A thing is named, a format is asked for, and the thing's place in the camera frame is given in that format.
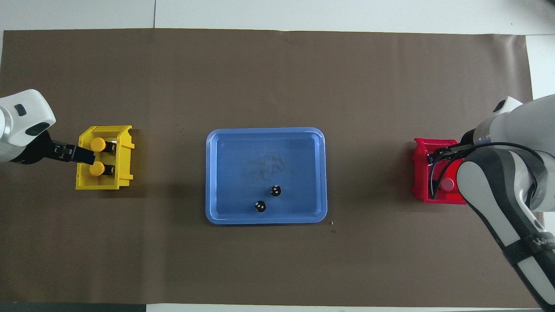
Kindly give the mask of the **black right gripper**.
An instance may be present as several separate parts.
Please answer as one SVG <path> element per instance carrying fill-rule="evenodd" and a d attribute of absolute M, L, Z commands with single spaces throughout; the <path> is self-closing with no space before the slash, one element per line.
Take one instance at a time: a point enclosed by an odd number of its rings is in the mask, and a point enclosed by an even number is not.
<path fill-rule="evenodd" d="M 450 147 L 438 148 L 428 154 L 428 164 L 436 164 L 438 162 L 451 159 L 460 155 L 468 150 L 474 149 L 474 131 L 469 130 L 460 139 L 460 144 L 452 145 Z"/>

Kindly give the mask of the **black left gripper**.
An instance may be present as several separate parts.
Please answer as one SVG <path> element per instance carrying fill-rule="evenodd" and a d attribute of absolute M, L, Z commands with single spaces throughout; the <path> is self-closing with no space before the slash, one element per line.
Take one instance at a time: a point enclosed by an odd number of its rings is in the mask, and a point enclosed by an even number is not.
<path fill-rule="evenodd" d="M 43 158 L 72 159 L 72 162 L 93 165 L 95 153 L 92 150 L 59 141 L 52 141 L 49 132 L 36 136 L 19 156 L 10 160 L 12 163 L 31 165 Z"/>

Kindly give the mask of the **yellow push button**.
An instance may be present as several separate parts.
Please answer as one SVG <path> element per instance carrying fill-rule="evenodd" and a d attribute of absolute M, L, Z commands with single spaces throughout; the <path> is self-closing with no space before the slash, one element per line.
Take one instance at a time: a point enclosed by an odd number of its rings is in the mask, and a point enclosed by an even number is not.
<path fill-rule="evenodd" d="M 92 176 L 113 176 L 115 174 L 115 165 L 104 164 L 101 161 L 95 161 L 89 167 L 89 173 Z"/>
<path fill-rule="evenodd" d="M 90 148 L 93 152 L 98 153 L 115 153 L 117 149 L 117 144 L 114 142 L 109 142 L 101 137 L 95 137 L 90 142 Z"/>

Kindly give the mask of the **blue plastic tray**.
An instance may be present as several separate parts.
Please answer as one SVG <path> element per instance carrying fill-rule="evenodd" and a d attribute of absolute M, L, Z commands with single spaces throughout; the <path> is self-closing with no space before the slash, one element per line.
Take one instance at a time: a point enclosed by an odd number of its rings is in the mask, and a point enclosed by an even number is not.
<path fill-rule="evenodd" d="M 270 188 L 279 185 L 278 197 Z M 255 203 L 263 200 L 266 211 Z M 216 225 L 313 224 L 328 214 L 326 144 L 314 127 L 212 131 L 206 139 L 206 217 Z"/>

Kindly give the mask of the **red plastic bin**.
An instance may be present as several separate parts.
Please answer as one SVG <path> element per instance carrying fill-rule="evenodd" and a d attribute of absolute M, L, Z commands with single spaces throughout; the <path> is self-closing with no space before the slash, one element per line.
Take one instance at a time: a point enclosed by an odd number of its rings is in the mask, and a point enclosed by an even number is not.
<path fill-rule="evenodd" d="M 416 148 L 412 156 L 414 162 L 414 186 L 412 192 L 416 199 L 424 203 L 466 205 L 457 186 L 457 172 L 462 159 L 458 159 L 441 171 L 434 171 L 434 164 L 428 164 L 428 154 L 438 148 L 458 144 L 456 140 L 431 140 L 415 138 Z M 447 193 L 438 190 L 442 178 L 452 178 L 456 182 L 455 190 Z"/>

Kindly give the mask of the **yellow plastic bin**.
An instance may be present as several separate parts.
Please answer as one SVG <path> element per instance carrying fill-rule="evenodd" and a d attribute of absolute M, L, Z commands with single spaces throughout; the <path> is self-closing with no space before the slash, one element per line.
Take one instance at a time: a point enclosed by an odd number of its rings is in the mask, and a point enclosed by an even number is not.
<path fill-rule="evenodd" d="M 95 161 L 115 165 L 113 176 L 92 176 L 89 173 L 91 165 L 79 163 L 76 170 L 75 189 L 77 190 L 118 190 L 129 186 L 133 180 L 131 174 L 131 154 L 135 145 L 132 142 L 130 130 L 132 126 L 91 126 L 81 133 L 78 146 L 91 150 L 90 144 L 95 137 L 117 144 L 115 153 L 95 152 Z"/>

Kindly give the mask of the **brown paper mat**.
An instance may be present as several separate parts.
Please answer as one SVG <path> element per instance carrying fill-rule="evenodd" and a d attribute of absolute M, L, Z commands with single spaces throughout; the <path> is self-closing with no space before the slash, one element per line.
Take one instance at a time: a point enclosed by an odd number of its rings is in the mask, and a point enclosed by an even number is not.
<path fill-rule="evenodd" d="M 524 36 L 4 32 L 0 97 L 30 88 L 54 140 L 131 125 L 134 179 L 75 190 L 74 163 L 0 164 L 0 302 L 537 307 L 471 208 L 411 192 L 414 138 L 532 99 Z M 206 137 L 244 127 L 323 132 L 324 221 L 208 221 Z"/>

